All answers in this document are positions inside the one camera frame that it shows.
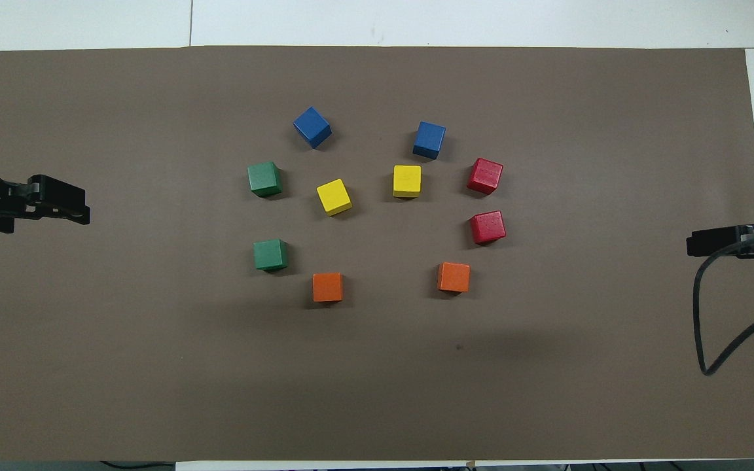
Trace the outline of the red wooden cube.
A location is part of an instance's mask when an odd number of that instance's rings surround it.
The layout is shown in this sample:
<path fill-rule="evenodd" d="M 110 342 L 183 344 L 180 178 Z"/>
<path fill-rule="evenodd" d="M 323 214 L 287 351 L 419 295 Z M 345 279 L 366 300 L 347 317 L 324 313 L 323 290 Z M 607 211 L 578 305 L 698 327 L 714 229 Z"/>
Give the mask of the red wooden cube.
<path fill-rule="evenodd" d="M 504 168 L 502 164 L 490 159 L 477 158 L 471 167 L 466 188 L 485 196 L 493 194 L 499 188 Z"/>
<path fill-rule="evenodd" d="M 487 245 L 507 236 L 505 218 L 501 211 L 473 215 L 469 219 L 473 243 Z"/>

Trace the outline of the green wooden cube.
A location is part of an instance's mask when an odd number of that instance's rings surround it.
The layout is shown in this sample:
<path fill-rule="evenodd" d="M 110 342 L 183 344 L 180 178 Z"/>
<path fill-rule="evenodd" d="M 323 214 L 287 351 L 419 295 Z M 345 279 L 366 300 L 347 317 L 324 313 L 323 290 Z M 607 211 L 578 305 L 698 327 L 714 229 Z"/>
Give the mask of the green wooden cube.
<path fill-rule="evenodd" d="M 264 239 L 253 244 L 253 262 L 260 271 L 278 271 L 289 265 L 288 244 L 283 239 Z"/>
<path fill-rule="evenodd" d="M 261 198 L 283 192 L 280 170 L 273 162 L 252 164 L 247 167 L 249 191 Z"/>

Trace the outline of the brown paper table mat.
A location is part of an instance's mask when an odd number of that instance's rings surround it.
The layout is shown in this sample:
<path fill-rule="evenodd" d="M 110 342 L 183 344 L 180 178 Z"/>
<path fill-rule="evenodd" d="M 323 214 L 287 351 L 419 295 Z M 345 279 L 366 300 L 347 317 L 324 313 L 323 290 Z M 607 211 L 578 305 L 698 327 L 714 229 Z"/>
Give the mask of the brown paper table mat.
<path fill-rule="evenodd" d="M 92 223 L 0 234 L 0 460 L 754 458 L 754 337 L 701 375 L 685 250 L 754 222 L 742 50 L 0 52 L 0 176 L 40 173 Z M 255 269 L 264 239 L 287 268 Z"/>

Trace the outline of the orange wooden cube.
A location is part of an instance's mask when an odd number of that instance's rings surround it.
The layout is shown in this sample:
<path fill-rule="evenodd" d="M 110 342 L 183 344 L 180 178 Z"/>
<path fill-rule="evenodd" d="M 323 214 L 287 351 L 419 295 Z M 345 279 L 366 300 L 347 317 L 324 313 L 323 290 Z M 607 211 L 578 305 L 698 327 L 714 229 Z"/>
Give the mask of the orange wooden cube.
<path fill-rule="evenodd" d="M 469 292 L 472 266 L 457 262 L 442 262 L 437 268 L 437 289 L 443 292 Z"/>
<path fill-rule="evenodd" d="M 340 302 L 344 299 L 341 272 L 318 272 L 312 275 L 312 301 Z"/>

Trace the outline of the blue wooden cube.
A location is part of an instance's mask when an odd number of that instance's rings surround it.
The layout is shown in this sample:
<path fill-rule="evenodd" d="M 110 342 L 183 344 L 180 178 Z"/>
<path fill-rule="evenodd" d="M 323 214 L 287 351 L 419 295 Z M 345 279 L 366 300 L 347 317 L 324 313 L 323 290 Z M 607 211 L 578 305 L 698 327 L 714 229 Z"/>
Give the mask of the blue wooden cube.
<path fill-rule="evenodd" d="M 308 107 L 303 111 L 293 120 L 293 126 L 312 149 L 319 147 L 332 135 L 329 121 L 315 107 Z"/>
<path fill-rule="evenodd" d="M 419 157 L 437 159 L 442 150 L 445 135 L 445 126 L 422 120 L 417 128 L 411 152 Z"/>

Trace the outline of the yellow wooden cube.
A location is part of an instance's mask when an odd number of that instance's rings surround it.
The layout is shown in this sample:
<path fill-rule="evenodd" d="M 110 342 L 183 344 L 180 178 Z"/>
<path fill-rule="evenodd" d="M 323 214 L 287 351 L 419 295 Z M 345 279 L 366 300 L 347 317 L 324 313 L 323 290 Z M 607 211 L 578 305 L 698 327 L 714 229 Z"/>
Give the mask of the yellow wooden cube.
<path fill-rule="evenodd" d="M 392 196 L 401 199 L 415 199 L 422 191 L 422 167 L 419 165 L 395 165 L 392 182 Z"/>
<path fill-rule="evenodd" d="M 316 190 L 323 211 L 328 217 L 335 217 L 335 215 L 353 207 L 343 179 L 335 179 L 317 186 Z"/>

